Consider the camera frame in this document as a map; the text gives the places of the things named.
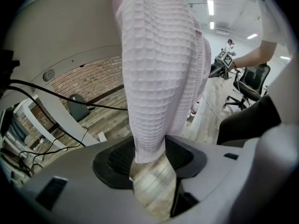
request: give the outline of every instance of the wooden floor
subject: wooden floor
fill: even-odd
[[[225,81],[221,78],[213,78],[209,79],[206,85],[204,97],[220,119],[225,119],[238,111],[237,107],[222,108],[227,95],[241,98],[239,94],[233,91],[232,82],[233,79]],[[213,113],[206,101],[203,98],[200,100],[199,110],[194,118],[186,121],[182,136],[203,144],[214,145],[217,141],[221,121]],[[102,99],[98,104],[126,108],[125,92],[124,90],[120,90]],[[96,139],[98,139],[98,133],[102,131],[108,140],[131,135],[127,111],[95,108],[79,124],[87,127],[88,132]],[[55,132],[54,134],[55,137],[59,137],[60,135],[61,132]],[[59,141],[68,147],[78,145],[77,142],[73,141],[67,135],[64,135]],[[46,151],[49,146],[50,143],[45,142],[39,152]],[[51,147],[50,149],[50,151],[55,150],[57,150],[56,147]],[[63,154],[65,152],[60,151],[55,154],[45,155],[41,165],[45,167]],[[36,173],[40,170],[40,167],[35,166]],[[130,176],[134,181],[135,196],[141,205],[156,216],[157,219],[167,220],[174,197],[176,174],[165,154],[151,163],[136,164],[133,162]]]

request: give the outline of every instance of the ceiling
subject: ceiling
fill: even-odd
[[[214,15],[208,13],[207,0],[186,0],[191,11],[198,19],[202,28],[209,29],[209,23],[215,22],[217,29],[226,30],[231,37],[237,37],[253,46],[258,46],[262,36],[262,22],[258,4],[250,0],[213,0]],[[258,37],[251,40],[246,38],[252,34]],[[276,56],[289,56],[285,46],[278,45]]]

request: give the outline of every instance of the brick wall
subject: brick wall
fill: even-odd
[[[121,56],[75,68],[51,82],[56,93],[66,97],[79,94],[86,102],[122,84]],[[67,108],[67,101],[61,100],[61,102]],[[31,111],[47,130],[52,126],[52,123],[47,120],[37,106],[34,106]],[[31,146],[41,134],[24,115],[20,116],[19,120],[30,133],[25,139],[25,143]]]

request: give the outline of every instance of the person in white shirt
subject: person in white shirt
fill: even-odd
[[[225,44],[225,47],[223,48],[223,50],[229,53],[231,56],[233,56],[232,45],[234,45],[233,40],[229,39],[228,42]]]
[[[247,139],[260,137],[265,131],[280,123],[299,123],[299,56],[295,36],[273,0],[257,2],[263,26],[261,44],[250,53],[235,59],[229,69],[252,67],[268,62],[273,57],[278,43],[286,43],[292,59],[269,85],[267,95],[251,107],[222,121],[217,140],[219,145],[225,145],[225,142],[231,140],[245,142]]]

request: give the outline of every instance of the round speaker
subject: round speaker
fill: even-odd
[[[53,79],[54,77],[55,77],[55,71],[53,69],[47,70],[43,74],[43,80],[46,81],[46,82]]]

